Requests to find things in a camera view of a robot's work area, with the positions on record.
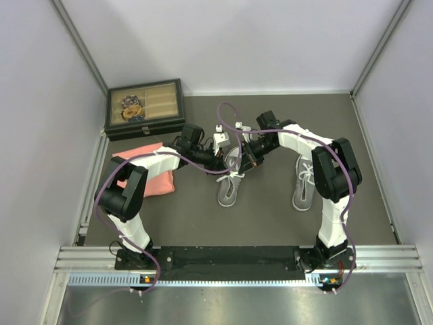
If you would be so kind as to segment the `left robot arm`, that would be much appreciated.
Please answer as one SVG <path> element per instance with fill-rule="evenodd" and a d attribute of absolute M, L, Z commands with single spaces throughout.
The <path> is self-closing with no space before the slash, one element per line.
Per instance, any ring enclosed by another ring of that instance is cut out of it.
<path fill-rule="evenodd" d="M 153 244 L 139 215 L 148 181 L 192 164 L 207 173 L 226 170 L 222 148 L 230 144 L 223 128 L 216 126 L 212 144 L 200 144 L 202 128 L 186 124 L 179 136 L 158 149 L 130 158 L 114 156 L 95 193 L 95 208 L 103 210 L 120 238 L 116 269 L 146 269 L 156 262 Z"/>

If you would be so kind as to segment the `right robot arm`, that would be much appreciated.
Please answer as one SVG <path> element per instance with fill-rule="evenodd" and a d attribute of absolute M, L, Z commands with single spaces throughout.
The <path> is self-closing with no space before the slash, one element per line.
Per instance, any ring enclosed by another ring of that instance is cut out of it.
<path fill-rule="evenodd" d="M 322 197 L 322 217 L 313 255 L 301 259 L 309 269 L 333 267 L 351 241 L 346 226 L 348 211 L 362 182 L 350 142 L 318 136 L 291 120 L 279 121 L 271 111 L 256 121 L 257 131 L 236 126 L 244 136 L 241 173 L 259 166 L 266 154 L 278 148 L 293 150 L 309 162 L 309 181 Z"/>

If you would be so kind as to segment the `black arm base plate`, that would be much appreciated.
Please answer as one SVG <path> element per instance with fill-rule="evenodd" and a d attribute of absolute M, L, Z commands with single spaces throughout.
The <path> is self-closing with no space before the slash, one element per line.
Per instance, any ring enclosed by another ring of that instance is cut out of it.
<path fill-rule="evenodd" d="M 309 246 L 162 246 L 150 254 L 161 280 L 300 280 L 305 271 L 348 271 L 353 262 L 350 248 L 325 260 Z"/>

